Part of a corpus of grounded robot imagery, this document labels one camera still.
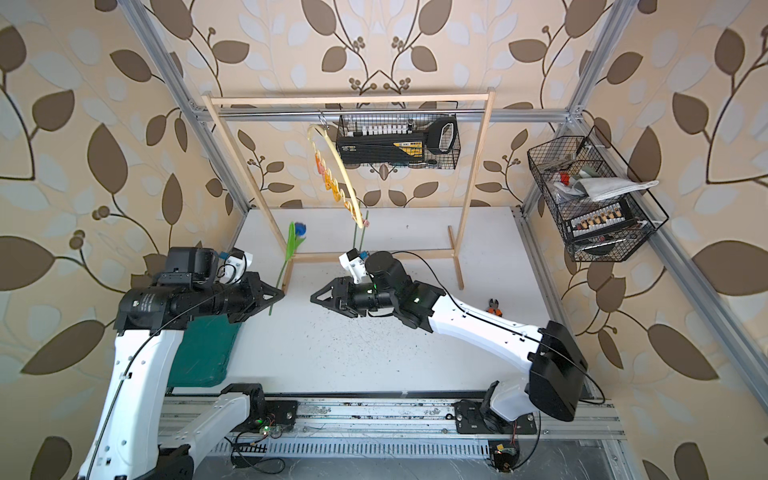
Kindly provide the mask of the blue tulip flower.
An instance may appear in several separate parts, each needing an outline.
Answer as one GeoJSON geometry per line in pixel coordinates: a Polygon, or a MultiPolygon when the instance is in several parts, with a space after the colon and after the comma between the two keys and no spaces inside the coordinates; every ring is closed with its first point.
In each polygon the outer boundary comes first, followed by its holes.
{"type": "Polygon", "coordinates": [[[284,262],[277,279],[277,287],[281,291],[285,290],[283,281],[286,279],[288,265],[293,260],[298,247],[304,242],[306,232],[307,226],[304,223],[291,222],[289,225],[284,262]]]}

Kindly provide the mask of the yellow clip hanger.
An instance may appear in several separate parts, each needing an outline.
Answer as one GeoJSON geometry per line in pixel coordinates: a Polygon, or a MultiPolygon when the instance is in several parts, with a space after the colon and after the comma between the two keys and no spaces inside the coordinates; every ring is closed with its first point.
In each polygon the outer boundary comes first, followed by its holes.
{"type": "Polygon", "coordinates": [[[311,124],[307,139],[314,151],[317,173],[322,177],[325,189],[334,200],[342,204],[352,216],[355,225],[362,229],[364,215],[361,201],[354,190],[347,169],[325,127],[311,124]]]}

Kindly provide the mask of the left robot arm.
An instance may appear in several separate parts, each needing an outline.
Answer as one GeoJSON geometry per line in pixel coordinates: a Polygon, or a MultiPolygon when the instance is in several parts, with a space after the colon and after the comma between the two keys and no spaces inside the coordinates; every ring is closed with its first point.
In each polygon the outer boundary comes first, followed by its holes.
{"type": "Polygon", "coordinates": [[[283,297],[249,270],[241,251],[222,260],[210,248],[171,248],[150,285],[119,302],[107,398],[79,478],[190,479],[232,430],[269,424],[262,387],[231,384],[171,440],[159,440],[172,364],[188,325],[217,315],[242,323],[283,297]]]}

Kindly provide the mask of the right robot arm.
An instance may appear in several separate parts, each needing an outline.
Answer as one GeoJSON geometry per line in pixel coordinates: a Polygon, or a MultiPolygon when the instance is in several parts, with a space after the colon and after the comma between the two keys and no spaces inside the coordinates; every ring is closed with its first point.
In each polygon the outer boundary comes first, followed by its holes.
{"type": "Polygon", "coordinates": [[[352,249],[339,261],[346,276],[313,293],[311,303],[348,318],[382,311],[408,328],[462,340],[512,365],[511,376],[492,382],[466,420],[500,434],[534,412],[574,421],[588,363],[563,324],[538,327],[479,310],[441,286],[412,279],[386,251],[362,258],[352,249]]]}

